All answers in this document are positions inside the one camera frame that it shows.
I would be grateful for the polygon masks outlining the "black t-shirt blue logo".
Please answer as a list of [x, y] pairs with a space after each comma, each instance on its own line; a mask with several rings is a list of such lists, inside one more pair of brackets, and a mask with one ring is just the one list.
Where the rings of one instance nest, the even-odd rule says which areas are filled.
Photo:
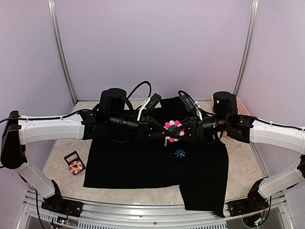
[[88, 188], [137, 189], [179, 186], [187, 210], [223, 217], [228, 179], [224, 143], [136, 142], [132, 135], [110, 132], [91, 143], [83, 185]]

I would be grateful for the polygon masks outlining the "pink plastic basket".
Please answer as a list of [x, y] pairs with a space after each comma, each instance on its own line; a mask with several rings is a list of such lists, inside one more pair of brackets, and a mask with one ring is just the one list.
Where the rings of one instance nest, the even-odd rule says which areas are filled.
[[[245, 105], [242, 103], [242, 101], [240, 100], [239, 97], [236, 98], [236, 104], [237, 104], [237, 110], [238, 110], [239, 115], [250, 116], [249, 111], [246, 109]], [[210, 109], [211, 109], [212, 113], [214, 113], [213, 106], [214, 106], [214, 99], [213, 99], [213, 97], [211, 97]]]

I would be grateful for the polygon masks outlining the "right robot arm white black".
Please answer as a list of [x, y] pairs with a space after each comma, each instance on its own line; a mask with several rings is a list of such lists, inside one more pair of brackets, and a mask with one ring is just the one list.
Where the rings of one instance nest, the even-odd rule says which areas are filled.
[[226, 132], [229, 137], [244, 143], [261, 143], [299, 153], [300, 161], [283, 172], [256, 181], [247, 198], [229, 202], [231, 216], [248, 214], [271, 207], [271, 196], [305, 180], [305, 129], [264, 121], [254, 116], [238, 114], [234, 94], [221, 91], [213, 94], [213, 113], [203, 116], [197, 102], [184, 91], [178, 92], [186, 110], [194, 117], [165, 123], [168, 142], [179, 139], [195, 142], [208, 135]]

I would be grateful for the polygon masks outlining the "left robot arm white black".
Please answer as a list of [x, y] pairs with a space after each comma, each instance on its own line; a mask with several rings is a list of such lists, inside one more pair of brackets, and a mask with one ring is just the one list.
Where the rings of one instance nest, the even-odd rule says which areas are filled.
[[54, 180], [49, 179], [26, 157], [26, 145], [33, 142], [57, 139], [98, 139], [108, 136], [110, 130], [119, 135], [134, 134], [137, 140], [169, 138], [169, 129], [142, 111], [151, 111], [161, 100], [158, 94], [147, 97], [135, 113], [127, 92], [111, 88], [101, 93], [96, 108], [82, 109], [64, 116], [30, 117], [12, 111], [2, 135], [0, 161], [29, 183], [43, 198], [42, 208], [79, 217], [83, 203], [64, 199]]

